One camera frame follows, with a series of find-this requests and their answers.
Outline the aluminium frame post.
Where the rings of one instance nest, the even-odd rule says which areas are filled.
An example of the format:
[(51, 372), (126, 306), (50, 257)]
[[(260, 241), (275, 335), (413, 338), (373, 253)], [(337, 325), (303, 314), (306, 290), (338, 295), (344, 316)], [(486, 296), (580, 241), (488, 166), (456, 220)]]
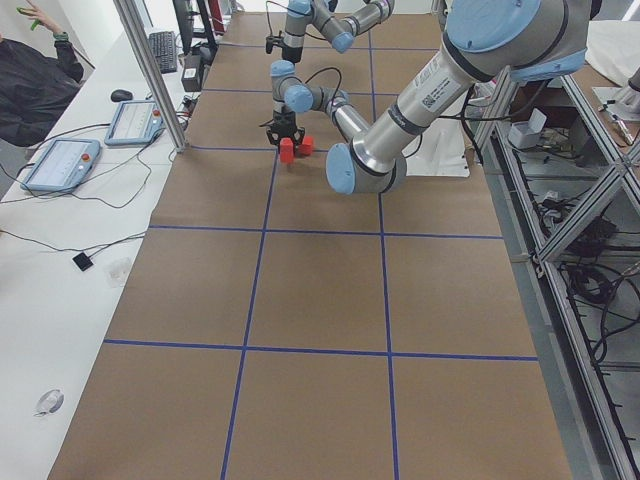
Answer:
[(182, 153), (187, 145), (184, 130), (178, 120), (169, 91), (152, 54), (135, 2), (133, 0), (114, 0), (113, 3), (140, 70), (151, 90), (153, 99), (159, 107), (174, 148), (177, 153)]

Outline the black computer mouse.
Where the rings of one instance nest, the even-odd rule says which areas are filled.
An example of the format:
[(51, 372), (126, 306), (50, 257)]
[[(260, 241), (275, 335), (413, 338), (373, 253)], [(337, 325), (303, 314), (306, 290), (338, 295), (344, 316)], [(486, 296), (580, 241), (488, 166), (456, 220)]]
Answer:
[(133, 99), (133, 94), (128, 90), (116, 89), (111, 92), (110, 99), (114, 103), (130, 101)]

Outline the teach pendant farther blue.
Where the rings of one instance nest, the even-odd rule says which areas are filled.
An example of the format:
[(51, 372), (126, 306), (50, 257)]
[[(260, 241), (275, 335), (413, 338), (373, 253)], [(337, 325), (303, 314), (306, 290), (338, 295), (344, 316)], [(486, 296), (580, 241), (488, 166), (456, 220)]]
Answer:
[(110, 147), (146, 145), (163, 128), (164, 122), (155, 101), (122, 101), (117, 104), (104, 143)]

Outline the small black square device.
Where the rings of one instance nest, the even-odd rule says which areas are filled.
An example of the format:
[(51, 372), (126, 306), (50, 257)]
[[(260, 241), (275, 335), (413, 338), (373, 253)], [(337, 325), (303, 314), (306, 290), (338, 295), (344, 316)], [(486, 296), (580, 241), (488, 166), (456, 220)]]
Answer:
[(78, 269), (82, 272), (87, 271), (89, 268), (91, 268), (94, 265), (94, 262), (91, 259), (91, 257), (87, 255), (85, 252), (80, 252), (76, 254), (72, 258), (72, 261), (78, 267)]

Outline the teach pendant nearer blue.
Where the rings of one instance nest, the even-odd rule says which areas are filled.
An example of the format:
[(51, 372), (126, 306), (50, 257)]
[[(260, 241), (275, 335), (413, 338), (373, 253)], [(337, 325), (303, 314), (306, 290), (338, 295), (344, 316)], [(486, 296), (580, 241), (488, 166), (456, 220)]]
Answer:
[(31, 194), (71, 192), (87, 178), (101, 150), (97, 140), (56, 139), (38, 158), (21, 188)]

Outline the red block moved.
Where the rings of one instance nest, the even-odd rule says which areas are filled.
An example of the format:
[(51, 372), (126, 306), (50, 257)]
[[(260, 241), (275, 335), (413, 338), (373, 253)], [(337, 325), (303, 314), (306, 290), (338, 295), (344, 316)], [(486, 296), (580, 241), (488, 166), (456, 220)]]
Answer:
[(314, 138), (310, 135), (305, 136), (298, 145), (297, 151), (300, 156), (310, 156), (315, 150)]
[(295, 161), (295, 143), (290, 138), (283, 138), (279, 143), (279, 159), (283, 164), (293, 164)]

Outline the seated person in black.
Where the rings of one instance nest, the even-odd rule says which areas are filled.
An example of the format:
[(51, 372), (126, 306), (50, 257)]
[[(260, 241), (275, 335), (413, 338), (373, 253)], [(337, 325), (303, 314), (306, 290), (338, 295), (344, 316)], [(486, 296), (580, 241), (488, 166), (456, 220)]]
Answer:
[(34, 2), (23, 15), (52, 33), (56, 56), (1, 39), (1, 139), (17, 147), (45, 140), (80, 91), (84, 68), (68, 33)]

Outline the black keyboard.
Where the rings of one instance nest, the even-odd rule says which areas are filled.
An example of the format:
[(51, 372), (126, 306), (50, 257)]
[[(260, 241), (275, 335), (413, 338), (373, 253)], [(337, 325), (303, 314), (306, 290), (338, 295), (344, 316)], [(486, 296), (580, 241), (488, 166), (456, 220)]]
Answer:
[(177, 50), (172, 31), (150, 33), (148, 44), (162, 74), (177, 71)]

